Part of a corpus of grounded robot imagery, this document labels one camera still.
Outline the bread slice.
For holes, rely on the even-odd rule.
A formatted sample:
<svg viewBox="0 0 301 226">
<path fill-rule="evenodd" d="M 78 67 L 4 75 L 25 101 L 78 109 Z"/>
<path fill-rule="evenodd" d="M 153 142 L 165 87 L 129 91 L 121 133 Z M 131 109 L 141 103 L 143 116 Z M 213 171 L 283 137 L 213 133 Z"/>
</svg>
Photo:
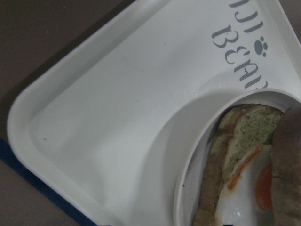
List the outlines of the bread slice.
<svg viewBox="0 0 301 226">
<path fill-rule="evenodd" d="M 301 224 L 301 108 L 286 111 L 271 149 L 271 200 L 276 226 Z"/>
<path fill-rule="evenodd" d="M 235 165 L 256 146 L 271 144 L 283 112 L 267 105 L 243 104 L 222 117 L 203 172 L 194 226 L 214 226 L 219 195 Z"/>
</svg>

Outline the white round plate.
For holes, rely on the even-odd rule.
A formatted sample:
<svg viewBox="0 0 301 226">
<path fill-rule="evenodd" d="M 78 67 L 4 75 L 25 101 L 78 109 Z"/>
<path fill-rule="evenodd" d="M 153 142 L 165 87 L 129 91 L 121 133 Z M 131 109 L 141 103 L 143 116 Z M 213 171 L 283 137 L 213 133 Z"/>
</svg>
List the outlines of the white round plate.
<svg viewBox="0 0 301 226">
<path fill-rule="evenodd" d="M 286 110 L 301 103 L 300 90 L 257 89 L 208 93 L 179 110 L 158 135 L 150 186 L 154 206 L 148 226 L 188 226 L 197 207 L 200 180 L 209 145 L 222 114 L 238 104 L 266 104 Z"/>
</svg>

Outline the white bear tray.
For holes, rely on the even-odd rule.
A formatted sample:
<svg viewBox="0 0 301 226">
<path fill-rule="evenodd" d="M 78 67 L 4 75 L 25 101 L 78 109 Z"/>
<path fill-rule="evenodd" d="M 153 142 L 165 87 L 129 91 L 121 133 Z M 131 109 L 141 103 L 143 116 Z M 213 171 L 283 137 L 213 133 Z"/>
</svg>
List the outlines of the white bear tray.
<svg viewBox="0 0 301 226">
<path fill-rule="evenodd" d="M 301 90 L 277 0 L 138 0 L 14 101 L 18 160 L 99 226 L 145 226 L 170 119 L 211 92 Z"/>
</svg>

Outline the fried egg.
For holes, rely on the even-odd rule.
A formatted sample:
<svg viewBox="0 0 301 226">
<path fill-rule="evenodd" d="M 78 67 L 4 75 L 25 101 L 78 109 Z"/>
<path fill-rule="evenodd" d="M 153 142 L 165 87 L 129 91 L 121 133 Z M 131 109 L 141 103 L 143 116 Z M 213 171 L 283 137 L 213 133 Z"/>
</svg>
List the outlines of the fried egg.
<svg viewBox="0 0 301 226">
<path fill-rule="evenodd" d="M 272 226 L 271 210 L 256 202 L 260 173 L 271 164 L 271 145 L 252 147 L 240 159 L 223 186 L 215 211 L 216 226 Z"/>
</svg>

